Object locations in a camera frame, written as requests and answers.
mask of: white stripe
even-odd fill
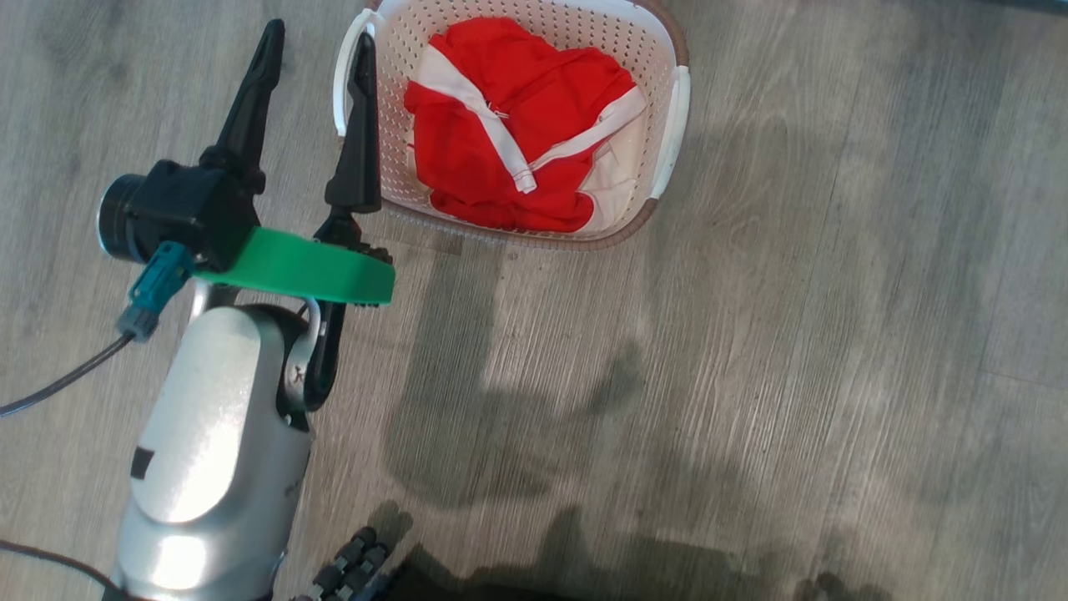
[[[486,106],[486,98],[474,83],[464,77],[464,74],[434,46],[427,46],[423,52],[423,60],[419,63],[419,69],[415,73],[415,82],[435,92],[456,98],[464,102],[464,106],[471,112],[478,115],[483,129],[486,130],[489,141],[497,149],[497,155],[508,173],[512,174],[512,178],[515,179],[516,189],[523,193],[530,193],[537,189],[534,173],[530,164],[527,163],[527,158],[523,157],[523,153],[519,149],[519,144],[516,143],[512,133],[504,127],[501,117],[489,110],[489,107]]]
[[[575,156],[583,151],[590,149],[601,140],[608,138],[622,129],[625,125],[642,114],[645,110],[645,95],[635,85],[626,94],[612,100],[604,110],[597,115],[597,123],[593,127],[557,144],[546,151],[544,155],[531,163],[534,171],[545,167],[549,161],[565,156]]]

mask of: green mount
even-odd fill
[[[393,265],[288,232],[253,227],[233,266],[223,272],[198,270],[213,283],[271,294],[316,298],[349,305],[389,305]]]

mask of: clothes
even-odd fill
[[[506,18],[459,22],[430,38],[405,106],[417,175],[443,212],[575,232],[611,224],[629,201],[633,160],[602,144],[645,97],[600,50],[556,50]]]

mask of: black cable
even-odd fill
[[[42,551],[41,549],[36,549],[34,547],[17,544],[3,539],[0,539],[0,551],[10,551],[12,553],[17,553],[18,555],[25,555],[26,557],[33,557],[34,559],[43,559],[45,562],[51,562],[52,564],[59,564],[60,566],[66,566],[67,568],[77,570],[96,581],[96,583],[103,586],[105,590],[114,596],[114,599],[130,599],[129,595],[126,595],[123,589],[115,586],[115,583],[111,582],[108,576],[101,574],[92,566],[82,564],[77,559],[73,559],[58,553]]]
[[[41,391],[37,391],[36,393],[30,395],[29,397],[26,397],[25,399],[19,399],[13,404],[0,407],[0,418],[14,415],[22,411],[23,409],[31,408],[40,404],[41,401],[47,399],[48,397],[51,397],[56,393],[59,393],[60,391],[74,384],[81,377],[100,367],[100,364],[110,360],[119,351],[122,351],[124,347],[130,344],[130,341],[134,341],[132,335],[123,335],[119,341],[112,343],[110,347],[100,351],[95,358],[74,368],[74,370],[70,374],[64,376],[63,378],[60,378],[56,382],[49,384],[48,386],[45,386]]]

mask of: cable connector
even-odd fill
[[[119,332],[132,336],[138,343],[148,341],[159,325],[163,309],[192,276],[194,267],[193,257],[185,246],[176,241],[160,243],[130,287],[130,304],[115,325]]]

